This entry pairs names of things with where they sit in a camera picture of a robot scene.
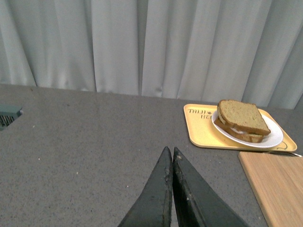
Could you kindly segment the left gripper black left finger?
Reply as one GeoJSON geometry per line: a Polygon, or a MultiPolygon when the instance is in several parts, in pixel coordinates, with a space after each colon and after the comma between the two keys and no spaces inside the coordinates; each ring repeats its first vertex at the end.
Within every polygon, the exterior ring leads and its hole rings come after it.
{"type": "Polygon", "coordinates": [[[142,193],[120,222],[120,227],[169,227],[173,195],[171,151],[165,147],[142,193]]]}

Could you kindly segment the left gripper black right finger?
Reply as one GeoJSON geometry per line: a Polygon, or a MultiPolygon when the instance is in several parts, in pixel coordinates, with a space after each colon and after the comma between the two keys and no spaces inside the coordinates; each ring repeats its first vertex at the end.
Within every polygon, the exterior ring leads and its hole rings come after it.
{"type": "Polygon", "coordinates": [[[174,148],[173,195],[180,227],[247,227],[183,153],[174,148]]]}

